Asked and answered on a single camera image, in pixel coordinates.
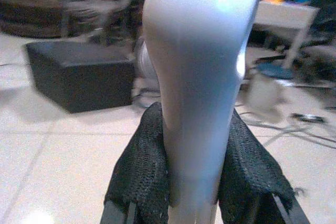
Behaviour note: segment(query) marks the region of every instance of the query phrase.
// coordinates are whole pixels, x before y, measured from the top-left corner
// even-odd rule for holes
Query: gear shift knob
[[[145,0],[171,182],[169,224],[214,223],[228,128],[258,0]]]

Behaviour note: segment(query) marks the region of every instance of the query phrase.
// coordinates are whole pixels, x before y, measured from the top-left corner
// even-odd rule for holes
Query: black mesh fabric
[[[136,203],[141,224],[168,221],[169,176],[162,131],[161,104],[154,103],[119,158],[105,197],[105,202],[123,207]],[[238,223],[250,199],[270,193],[290,209],[294,193],[280,166],[235,111],[218,193],[223,222]]]

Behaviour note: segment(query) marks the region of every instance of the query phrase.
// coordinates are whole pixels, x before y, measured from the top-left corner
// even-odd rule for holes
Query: white tile floor
[[[30,41],[0,33],[0,64],[26,63],[22,45]],[[69,115],[31,83],[27,67],[0,67],[0,223],[99,223],[113,167],[142,110],[126,106]],[[336,114],[322,110],[309,92],[286,88],[284,97],[287,103],[278,107],[284,117],[312,113],[335,123]],[[261,143],[278,133],[250,128]],[[312,132],[336,138],[323,129]],[[325,143],[285,135],[267,149],[293,187],[305,190],[298,201],[311,223],[336,223],[336,150],[312,139]],[[216,223],[222,223],[217,216]]]

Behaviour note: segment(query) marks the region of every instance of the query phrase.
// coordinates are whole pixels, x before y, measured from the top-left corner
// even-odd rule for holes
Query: white table
[[[286,55],[283,63],[284,68],[291,67],[317,11],[318,8],[311,6],[288,3],[274,4],[266,1],[259,2],[255,24],[299,30]]]

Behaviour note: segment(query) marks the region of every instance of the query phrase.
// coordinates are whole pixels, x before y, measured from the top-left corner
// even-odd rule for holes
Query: black box
[[[25,46],[37,90],[70,113],[132,103],[134,65],[119,48],[66,41]]]

